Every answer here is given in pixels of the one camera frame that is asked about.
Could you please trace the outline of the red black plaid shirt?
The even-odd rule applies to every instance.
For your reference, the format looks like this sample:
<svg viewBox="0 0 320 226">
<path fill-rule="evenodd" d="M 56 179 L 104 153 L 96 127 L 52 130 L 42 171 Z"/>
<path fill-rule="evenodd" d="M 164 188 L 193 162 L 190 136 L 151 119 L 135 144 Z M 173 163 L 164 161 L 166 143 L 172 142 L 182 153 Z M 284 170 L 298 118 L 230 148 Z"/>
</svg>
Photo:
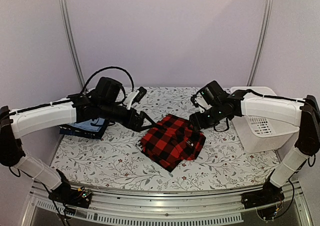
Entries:
<svg viewBox="0 0 320 226">
<path fill-rule="evenodd" d="M 206 141 L 190 121 L 167 114 L 140 139 L 141 152 L 171 173 L 182 161 L 199 156 Z"/>
</svg>

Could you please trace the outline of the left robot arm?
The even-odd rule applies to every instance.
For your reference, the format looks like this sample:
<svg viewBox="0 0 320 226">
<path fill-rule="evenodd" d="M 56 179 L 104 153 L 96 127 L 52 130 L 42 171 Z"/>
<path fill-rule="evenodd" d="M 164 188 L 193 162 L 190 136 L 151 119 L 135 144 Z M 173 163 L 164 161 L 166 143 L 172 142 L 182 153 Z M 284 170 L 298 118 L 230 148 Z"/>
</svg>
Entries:
<svg viewBox="0 0 320 226">
<path fill-rule="evenodd" d="M 63 203 L 70 203 L 75 197 L 74 190 L 65 175 L 24 152 L 21 139 L 40 130 L 96 119 L 119 123 L 134 132 L 152 128 L 155 122 L 145 112 L 137 112 L 132 107 L 144 97 L 146 90 L 143 87 L 132 90 L 123 100 L 117 101 L 119 93 L 124 91 L 119 81 L 101 77 L 95 88 L 87 93 L 71 94 L 58 101 L 17 110 L 1 107 L 1 165 L 28 174 Z"/>
</svg>

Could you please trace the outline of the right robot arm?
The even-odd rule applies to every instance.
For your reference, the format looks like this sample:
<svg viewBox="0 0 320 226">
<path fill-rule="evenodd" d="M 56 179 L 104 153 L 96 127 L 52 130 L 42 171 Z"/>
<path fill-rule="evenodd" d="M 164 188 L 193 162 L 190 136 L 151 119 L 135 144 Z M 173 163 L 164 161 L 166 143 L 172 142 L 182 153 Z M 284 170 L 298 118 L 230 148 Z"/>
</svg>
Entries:
<svg viewBox="0 0 320 226">
<path fill-rule="evenodd" d="M 212 81 L 190 98 L 199 111 L 189 120 L 197 131 L 232 122 L 248 153 L 278 150 L 288 141 L 293 146 L 273 170 L 259 192 L 269 204 L 278 190 L 310 157 L 320 150 L 320 109 L 312 95 L 289 98 L 265 86 L 235 86 L 228 92 Z"/>
</svg>

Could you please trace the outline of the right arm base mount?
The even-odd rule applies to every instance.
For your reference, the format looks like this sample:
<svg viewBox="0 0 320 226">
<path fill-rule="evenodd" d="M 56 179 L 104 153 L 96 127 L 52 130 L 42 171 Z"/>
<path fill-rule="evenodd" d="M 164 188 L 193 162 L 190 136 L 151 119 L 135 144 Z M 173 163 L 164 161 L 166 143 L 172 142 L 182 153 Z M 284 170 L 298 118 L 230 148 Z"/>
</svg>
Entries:
<svg viewBox="0 0 320 226">
<path fill-rule="evenodd" d="M 271 186 L 264 186 L 260 190 L 245 192 L 241 195 L 241 203 L 245 209 L 265 206 L 285 199 L 282 188 Z"/>
</svg>

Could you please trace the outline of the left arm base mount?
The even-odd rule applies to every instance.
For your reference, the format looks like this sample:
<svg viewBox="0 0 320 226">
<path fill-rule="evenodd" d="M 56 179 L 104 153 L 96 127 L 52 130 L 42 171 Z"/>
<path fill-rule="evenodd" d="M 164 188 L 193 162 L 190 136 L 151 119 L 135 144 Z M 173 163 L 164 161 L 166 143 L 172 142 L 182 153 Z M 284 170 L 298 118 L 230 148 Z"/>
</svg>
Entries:
<svg viewBox="0 0 320 226">
<path fill-rule="evenodd" d="M 74 189 L 71 188 L 70 185 L 61 184 L 59 187 L 49 192 L 48 198 L 65 205 L 88 209 L 91 204 L 92 193 L 91 189 L 86 189 L 84 187 Z"/>
</svg>

